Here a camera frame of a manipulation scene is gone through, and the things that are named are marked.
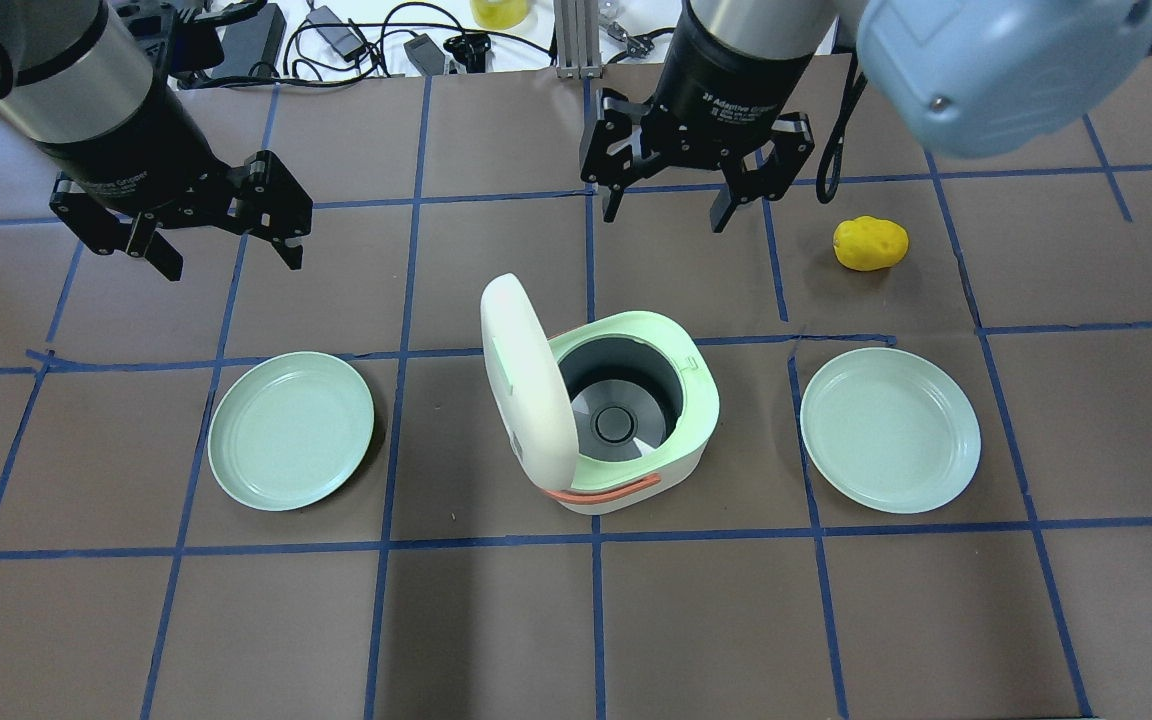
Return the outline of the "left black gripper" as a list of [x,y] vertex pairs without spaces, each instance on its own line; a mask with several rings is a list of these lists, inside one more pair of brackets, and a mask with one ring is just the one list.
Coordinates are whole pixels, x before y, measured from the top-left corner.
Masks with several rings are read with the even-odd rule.
[[[145,260],[177,282],[183,258],[164,229],[217,227],[270,243],[288,270],[303,265],[303,241],[312,229],[314,200],[271,150],[257,151],[242,167],[215,156],[159,158],[147,167],[118,170],[113,179],[83,184],[60,172],[50,209],[97,255],[122,252]],[[154,215],[141,220],[141,214]]]

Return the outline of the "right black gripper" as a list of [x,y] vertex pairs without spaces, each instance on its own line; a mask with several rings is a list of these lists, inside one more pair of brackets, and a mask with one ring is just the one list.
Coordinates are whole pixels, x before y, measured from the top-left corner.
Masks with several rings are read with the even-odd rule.
[[742,205],[781,199],[814,150],[806,114],[785,113],[786,99],[764,88],[669,85],[645,106],[599,88],[582,129],[579,176],[596,185],[602,222],[616,219],[627,187],[670,167],[723,174],[710,232],[723,232]]

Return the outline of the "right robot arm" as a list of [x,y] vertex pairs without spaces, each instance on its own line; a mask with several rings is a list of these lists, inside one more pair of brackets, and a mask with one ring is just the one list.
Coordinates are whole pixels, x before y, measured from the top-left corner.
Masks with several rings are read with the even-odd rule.
[[1152,1],[685,1],[653,94],[594,96],[579,176],[605,222],[628,187],[670,167],[722,174],[713,232],[748,202],[780,199],[817,145],[785,104],[828,26],[852,56],[814,181],[823,202],[867,88],[923,149],[992,158],[1083,118],[1152,56]]

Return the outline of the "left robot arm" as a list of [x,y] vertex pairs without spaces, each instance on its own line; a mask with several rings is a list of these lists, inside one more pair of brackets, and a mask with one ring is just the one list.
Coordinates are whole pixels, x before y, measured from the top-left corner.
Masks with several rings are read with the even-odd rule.
[[215,227],[300,270],[312,200],[275,152],[225,164],[169,85],[223,59],[218,12],[169,1],[0,1],[0,118],[56,165],[50,209],[88,251],[123,252],[179,281],[164,232]]

